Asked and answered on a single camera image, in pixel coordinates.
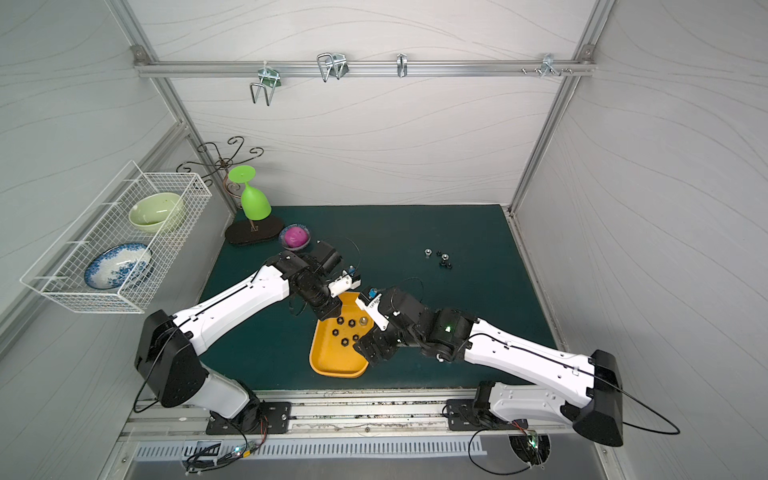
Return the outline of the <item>yellow plastic storage box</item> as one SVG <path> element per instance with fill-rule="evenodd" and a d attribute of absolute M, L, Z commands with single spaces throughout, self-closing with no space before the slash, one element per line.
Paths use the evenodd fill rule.
<path fill-rule="evenodd" d="M 355 303 L 358 297 L 357 292 L 342 293 L 339 298 L 342 301 L 341 313 L 338 317 L 344 317 L 345 323 L 338 325 L 338 317 L 318 320 L 309 354 L 309 363 L 311 368 L 319 375 L 353 379 L 364 374 L 368 368 L 368 361 L 360 355 L 354 348 L 356 342 L 352 341 L 352 336 L 357 334 L 362 336 L 367 334 L 374 326 L 373 321 L 361 310 Z M 367 318 L 368 324 L 361 326 L 361 318 Z M 354 319 L 356 326 L 350 328 L 348 321 Z M 338 329 L 338 336 L 332 335 L 332 330 Z M 347 338 L 350 345 L 344 347 L 341 340 Z"/>

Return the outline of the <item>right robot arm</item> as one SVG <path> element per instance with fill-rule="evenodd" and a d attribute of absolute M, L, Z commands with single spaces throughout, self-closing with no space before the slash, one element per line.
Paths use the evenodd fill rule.
<path fill-rule="evenodd" d="M 359 294 L 356 304 L 373 323 L 354 345 L 370 365 L 410 347 L 441 363 L 464 361 L 493 368 L 544 392 L 518 398 L 506 384 L 484 382 L 473 406 L 480 422 L 549 420 L 570 425 L 592 442 L 623 445 L 622 382 L 614 355 L 603 350 L 583 355 L 549 348 L 459 309 L 431 310 L 397 287 L 370 289 Z"/>

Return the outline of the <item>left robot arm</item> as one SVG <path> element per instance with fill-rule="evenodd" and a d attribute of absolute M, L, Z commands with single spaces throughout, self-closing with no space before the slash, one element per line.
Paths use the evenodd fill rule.
<path fill-rule="evenodd" d="M 135 357 L 143 386 L 164 408 L 192 405 L 228 420 L 257 415 L 256 395 L 206 367 L 200 356 L 242 322 L 291 295 L 304 299 L 320 320 L 338 315 L 340 295 L 360 285 L 355 269 L 332 276 L 339 261 L 336 250 L 328 245 L 320 256 L 283 251 L 202 303 L 174 314 L 152 313 L 144 321 Z"/>

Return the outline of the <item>purple ball in bowl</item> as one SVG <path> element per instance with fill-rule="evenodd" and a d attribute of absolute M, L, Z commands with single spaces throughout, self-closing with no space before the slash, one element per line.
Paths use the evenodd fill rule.
<path fill-rule="evenodd" d="M 306 226 L 291 224 L 280 232 L 279 240 L 286 250 L 299 251 L 310 243 L 311 234 Z"/>

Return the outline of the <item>black metal cup stand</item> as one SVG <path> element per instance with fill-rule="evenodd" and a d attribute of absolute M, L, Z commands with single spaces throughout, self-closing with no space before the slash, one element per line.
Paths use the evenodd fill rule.
<path fill-rule="evenodd" d="M 250 165 L 250 161 L 257 159 L 264 154 L 264 149 L 262 147 L 252 147 L 249 150 L 248 158 L 236 161 L 235 157 L 240 153 L 240 150 L 245 144 L 244 137 L 240 135 L 232 136 L 227 140 L 227 144 L 235 147 L 235 151 L 229 157 L 222 155 L 219 146 L 215 142 L 204 142 L 196 147 L 196 151 L 201 155 L 210 155 L 210 149 L 213 149 L 215 153 L 212 157 L 213 162 L 209 164 L 211 172 L 202 175 L 201 179 L 207 186 L 210 186 L 214 184 L 215 178 L 219 178 L 226 195 L 235 200 L 244 212 L 240 202 L 243 186 L 232 183 L 228 179 L 228 173 L 236 166 Z M 225 239 L 235 246 L 247 246 L 262 243 L 276 239 L 284 226 L 285 224 L 283 220 L 275 216 L 272 211 L 266 219 L 261 221 L 251 221 L 245 216 L 244 220 L 236 220 L 225 229 Z"/>

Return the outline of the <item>green plastic goblet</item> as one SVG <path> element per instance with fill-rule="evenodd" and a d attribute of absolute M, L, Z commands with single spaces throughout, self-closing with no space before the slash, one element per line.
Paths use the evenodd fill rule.
<path fill-rule="evenodd" d="M 228 173 L 228 179 L 232 183 L 243 186 L 240 202 L 246 218 L 261 221 L 271 214 L 272 209 L 266 195 L 250 184 L 255 176 L 255 168 L 250 165 L 236 166 Z"/>

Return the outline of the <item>light green bowl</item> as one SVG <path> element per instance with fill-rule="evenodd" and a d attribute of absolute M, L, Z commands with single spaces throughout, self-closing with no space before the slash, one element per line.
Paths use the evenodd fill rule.
<path fill-rule="evenodd" d="M 145 234 L 170 233 L 186 218 L 186 206 L 180 195 L 161 192 L 141 199 L 129 211 L 128 220 Z"/>

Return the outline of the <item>blue white patterned bowl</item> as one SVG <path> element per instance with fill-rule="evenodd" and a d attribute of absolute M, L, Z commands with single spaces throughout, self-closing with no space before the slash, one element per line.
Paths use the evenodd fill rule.
<path fill-rule="evenodd" d="M 85 284 L 95 290 L 130 289 L 147 280 L 153 270 L 153 254 L 146 244 L 124 243 L 95 258 L 83 278 Z"/>

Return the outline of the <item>metal hook left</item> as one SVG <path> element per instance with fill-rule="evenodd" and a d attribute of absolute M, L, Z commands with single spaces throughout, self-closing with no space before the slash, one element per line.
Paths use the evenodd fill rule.
<path fill-rule="evenodd" d="M 264 103 L 270 106 L 276 89 L 280 86 L 280 73 L 265 63 L 257 72 L 257 80 L 249 85 L 252 103 L 256 104 L 262 98 Z"/>

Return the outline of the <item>aluminium crossbar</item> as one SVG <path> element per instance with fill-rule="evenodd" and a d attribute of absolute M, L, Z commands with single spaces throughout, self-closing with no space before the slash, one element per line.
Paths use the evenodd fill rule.
<path fill-rule="evenodd" d="M 405 78 L 480 78 L 480 77 L 538 77 L 524 76 L 521 67 L 540 59 L 522 60 L 416 60 L 408 58 L 408 75 Z M 573 70 L 570 76 L 590 76 L 597 70 L 597 64 L 588 61 L 568 62 Z M 250 78 L 267 63 L 276 69 L 281 79 L 321 77 L 315 61 L 267 61 L 267 62 L 223 62 L 223 61 L 163 61 L 137 65 L 135 70 L 144 78 Z M 399 78 L 396 73 L 396 59 L 348 60 L 349 78 Z"/>

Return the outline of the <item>metal hook right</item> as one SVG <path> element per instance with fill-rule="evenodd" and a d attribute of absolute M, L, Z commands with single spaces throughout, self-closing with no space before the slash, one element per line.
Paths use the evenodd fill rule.
<path fill-rule="evenodd" d="M 540 78 L 545 78 L 570 76 L 573 73 L 573 70 L 568 62 L 555 59 L 552 55 L 547 54 L 540 60 L 534 61 L 528 66 L 521 67 L 520 72 L 524 76 L 534 75 Z"/>

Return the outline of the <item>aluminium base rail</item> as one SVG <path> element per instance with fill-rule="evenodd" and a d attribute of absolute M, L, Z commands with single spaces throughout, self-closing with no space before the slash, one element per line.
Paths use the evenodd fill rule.
<path fill-rule="evenodd" d="M 474 399 L 473 389 L 261 390 L 267 402 L 289 402 L 288 431 L 279 439 L 449 435 L 442 415 L 449 399 Z M 131 413 L 118 439 L 124 442 L 205 438 L 207 410 L 153 406 Z"/>

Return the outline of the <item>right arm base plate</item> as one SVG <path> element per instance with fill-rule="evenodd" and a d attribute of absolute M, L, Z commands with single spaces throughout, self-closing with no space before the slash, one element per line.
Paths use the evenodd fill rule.
<path fill-rule="evenodd" d="M 447 420 L 450 431 L 513 431 L 522 432 L 529 428 L 526 420 L 515 422 L 501 420 L 489 411 L 476 409 L 470 399 L 449 399 L 441 410 L 441 415 Z"/>

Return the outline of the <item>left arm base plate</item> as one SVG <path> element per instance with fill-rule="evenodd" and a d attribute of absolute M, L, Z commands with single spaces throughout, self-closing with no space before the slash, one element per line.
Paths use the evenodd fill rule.
<path fill-rule="evenodd" d="M 258 406 L 247 405 L 233 419 L 211 412 L 205 433 L 213 436 L 285 434 L 289 429 L 291 410 L 290 402 L 261 401 Z"/>

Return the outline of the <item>metal bracket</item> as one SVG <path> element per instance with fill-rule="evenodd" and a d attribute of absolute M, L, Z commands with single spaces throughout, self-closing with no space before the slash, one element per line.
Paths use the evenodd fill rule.
<path fill-rule="evenodd" d="M 396 56 L 396 73 L 399 78 L 405 78 L 408 75 L 408 57 L 404 53 Z"/>

